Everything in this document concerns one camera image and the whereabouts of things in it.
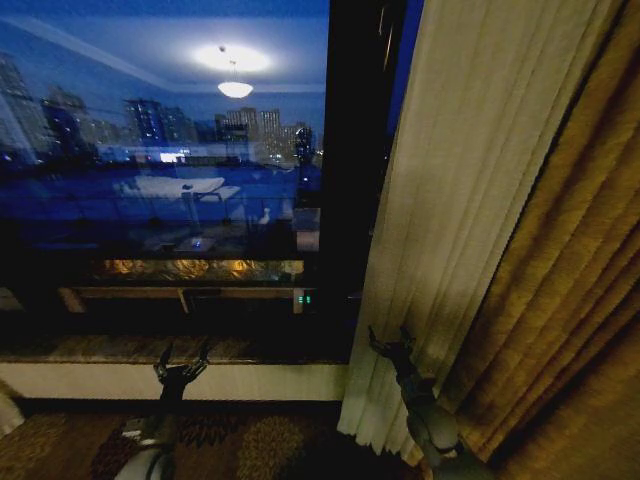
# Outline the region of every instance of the glass pane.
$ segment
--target glass pane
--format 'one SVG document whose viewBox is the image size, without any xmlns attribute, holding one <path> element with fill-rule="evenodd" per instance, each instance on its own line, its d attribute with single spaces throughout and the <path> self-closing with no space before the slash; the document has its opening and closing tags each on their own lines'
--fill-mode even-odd
<svg viewBox="0 0 640 480">
<path fill-rule="evenodd" d="M 328 0 L 4 2 L 6 235 L 129 254 L 316 251 L 328 20 Z"/>
</svg>

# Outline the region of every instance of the drapery fold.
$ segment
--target drapery fold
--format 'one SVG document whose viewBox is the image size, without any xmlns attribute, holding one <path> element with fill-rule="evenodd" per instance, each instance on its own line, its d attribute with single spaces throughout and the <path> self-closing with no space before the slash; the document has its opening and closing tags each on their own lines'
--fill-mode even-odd
<svg viewBox="0 0 640 480">
<path fill-rule="evenodd" d="M 531 427 L 534 419 L 540 422 L 537 415 L 544 407 L 556 402 L 558 408 L 569 408 L 562 400 L 568 385 L 579 375 L 588 378 L 594 359 L 616 348 L 622 341 L 619 332 L 638 320 L 638 25 L 640 1 L 625 2 L 442 390 L 441 402 L 457 409 L 467 441 L 485 459 L 514 432 Z M 640 363 L 637 347 L 634 352 L 627 346 L 625 352 L 626 367 L 602 368 L 614 372 L 627 368 L 628 359 Z M 611 358 L 614 362 L 622 357 Z M 616 375 L 633 377 L 636 370 L 632 367 Z M 637 390 L 619 393 L 635 403 L 611 397 L 610 407 L 626 408 L 629 418 L 635 418 L 632 411 L 640 408 Z M 581 422 L 589 421 L 591 412 L 585 406 L 590 401 L 580 395 L 588 392 L 575 396 L 581 398 L 571 411 L 576 431 Z M 603 393 L 599 400 L 603 409 L 606 398 Z M 560 435 L 559 424 L 540 429 L 553 428 Z M 584 444 L 577 433 L 562 435 L 569 445 L 567 456 L 572 455 L 572 442 Z M 620 439 L 628 435 L 627 431 Z M 537 447 L 531 442 L 538 442 Z M 540 436 L 534 434 L 523 454 L 529 455 L 530 466 L 535 463 L 531 455 L 536 448 L 539 458 L 547 455 Z M 553 476 L 552 465 L 545 462 L 540 460 L 546 470 L 538 473 Z M 517 458 L 508 463 L 519 464 Z M 513 474 L 515 467 L 510 468 Z M 529 478 L 525 470 L 519 473 L 522 477 L 505 478 Z"/>
<path fill-rule="evenodd" d="M 419 458 L 367 326 L 387 340 L 407 325 L 441 387 L 615 3 L 425 5 L 338 427 L 359 443 Z"/>
</svg>

